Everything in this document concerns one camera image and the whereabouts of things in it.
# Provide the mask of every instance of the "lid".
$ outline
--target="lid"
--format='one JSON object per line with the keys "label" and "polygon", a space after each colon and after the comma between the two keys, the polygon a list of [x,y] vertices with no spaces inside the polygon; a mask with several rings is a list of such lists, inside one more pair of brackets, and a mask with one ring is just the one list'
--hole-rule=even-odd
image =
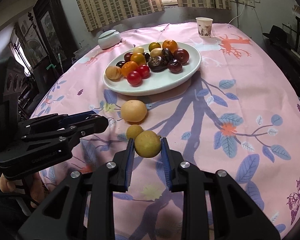
{"label": "lid", "polygon": [[110,36],[112,33],[116,32],[116,30],[109,30],[109,31],[106,31],[104,33],[102,33],[100,36],[99,36],[99,39],[103,39],[105,37],[108,37]]}

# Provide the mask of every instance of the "pink tablecloth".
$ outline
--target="pink tablecloth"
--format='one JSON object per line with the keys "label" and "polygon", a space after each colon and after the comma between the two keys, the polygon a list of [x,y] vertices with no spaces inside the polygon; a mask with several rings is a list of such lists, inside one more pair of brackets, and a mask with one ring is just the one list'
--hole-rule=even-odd
{"label": "pink tablecloth", "polygon": [[[95,47],[75,63],[33,117],[93,109],[109,119],[109,128],[83,138],[71,160],[41,171],[47,187],[53,190],[73,170],[94,170],[126,148],[129,125],[120,106],[132,97],[106,89],[103,71],[133,45],[174,39],[201,52],[200,71],[176,89],[139,98],[149,109],[142,127],[167,137],[170,148],[200,169],[226,170],[285,236],[300,217],[300,102],[280,69],[244,33],[214,24],[212,35],[201,39],[196,23],[130,30],[120,44]],[[159,156],[135,157],[129,191],[114,194],[114,222],[120,240],[180,239],[182,194],[167,190]]]}

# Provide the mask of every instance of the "black hat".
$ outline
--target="black hat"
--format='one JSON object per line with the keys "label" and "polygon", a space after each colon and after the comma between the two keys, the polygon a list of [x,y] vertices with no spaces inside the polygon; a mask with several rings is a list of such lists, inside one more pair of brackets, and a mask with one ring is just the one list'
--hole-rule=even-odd
{"label": "black hat", "polygon": [[287,33],[280,27],[273,25],[270,33],[263,33],[263,35],[276,45],[291,49],[291,46],[287,43]]}

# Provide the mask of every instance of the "round fruit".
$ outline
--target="round fruit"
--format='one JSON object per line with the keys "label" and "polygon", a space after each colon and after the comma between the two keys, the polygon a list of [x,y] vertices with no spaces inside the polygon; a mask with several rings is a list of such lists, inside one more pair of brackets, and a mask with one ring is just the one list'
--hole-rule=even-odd
{"label": "round fruit", "polygon": [[158,43],[158,42],[152,42],[152,43],[149,45],[149,51],[150,51],[150,52],[151,52],[153,49],[156,49],[156,48],[161,48],[160,43]]}
{"label": "round fruit", "polygon": [[126,62],[131,61],[131,56],[133,55],[133,52],[128,52],[124,55],[124,60]]}
{"label": "round fruit", "polygon": [[170,61],[174,60],[171,51],[167,48],[162,50],[162,57],[166,60],[166,62],[170,62]]}
{"label": "round fruit", "polygon": [[136,86],[141,82],[141,76],[137,71],[131,71],[127,76],[127,80],[130,85]]}
{"label": "round fruit", "polygon": [[178,73],[182,70],[182,64],[180,61],[178,60],[173,60],[173,61],[170,61],[168,63],[168,69],[172,72],[172,73]]}
{"label": "round fruit", "polygon": [[116,66],[122,68],[125,63],[125,61],[119,61]]}
{"label": "round fruit", "polygon": [[106,77],[111,80],[116,80],[121,76],[121,68],[117,66],[109,66],[106,69]]}
{"label": "round fruit", "polygon": [[167,68],[166,61],[160,56],[151,58],[148,65],[153,72],[160,72]]}
{"label": "round fruit", "polygon": [[127,77],[131,71],[135,71],[138,68],[138,64],[134,61],[126,62],[121,68],[121,74],[124,77]]}
{"label": "round fruit", "polygon": [[145,53],[142,53],[142,55],[143,55],[143,56],[145,56],[145,58],[146,58],[146,62],[148,62],[148,61],[149,61],[149,59],[150,59],[150,54],[149,54],[149,53],[147,53],[147,52],[145,52]]}
{"label": "round fruit", "polygon": [[144,53],[145,49],[143,47],[135,47],[132,51],[133,53]]}
{"label": "round fruit", "polygon": [[131,56],[131,61],[134,61],[139,66],[146,64],[146,58],[141,53],[133,53]]}
{"label": "round fruit", "polygon": [[139,100],[129,100],[121,106],[121,117],[126,122],[141,122],[147,112],[146,105]]}
{"label": "round fruit", "polygon": [[173,57],[175,59],[177,59],[178,61],[180,61],[181,64],[185,64],[188,62],[190,55],[189,55],[188,51],[186,51],[185,49],[177,49],[173,53]]}
{"label": "round fruit", "polygon": [[151,50],[150,57],[158,57],[158,56],[162,56],[161,48],[156,48],[156,49]]}
{"label": "round fruit", "polygon": [[178,49],[178,44],[173,40],[166,40],[162,44],[162,48],[169,49],[172,53],[174,53]]}
{"label": "round fruit", "polygon": [[133,124],[131,126],[129,126],[129,128],[127,129],[126,135],[127,135],[127,139],[136,139],[136,137],[143,132],[143,128],[140,125],[137,124]]}
{"label": "round fruit", "polygon": [[161,151],[160,137],[153,131],[144,131],[135,139],[134,148],[139,156],[153,158]]}
{"label": "round fruit", "polygon": [[150,68],[147,65],[141,65],[136,70],[142,79],[147,78],[150,75]]}

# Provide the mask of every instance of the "plate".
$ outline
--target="plate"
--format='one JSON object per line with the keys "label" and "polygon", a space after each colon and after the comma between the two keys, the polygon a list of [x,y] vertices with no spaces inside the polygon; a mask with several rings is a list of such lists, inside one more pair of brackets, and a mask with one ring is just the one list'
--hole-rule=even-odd
{"label": "plate", "polygon": [[[170,70],[165,69],[162,72],[154,73],[150,72],[150,77],[143,79],[141,85],[137,87],[131,86],[127,79],[121,77],[119,80],[112,81],[106,77],[105,72],[103,73],[103,83],[112,91],[127,96],[149,96],[159,94],[168,90],[171,90],[184,82],[186,82],[192,75],[198,70],[201,64],[200,52],[193,46],[177,42],[179,49],[185,49],[189,52],[190,59],[188,63],[183,64],[181,73],[174,74]],[[142,45],[145,52],[149,53],[149,44]],[[124,61],[124,55],[128,52],[132,52],[133,49],[126,51],[119,57],[115,58],[108,66],[115,66],[119,61]]]}

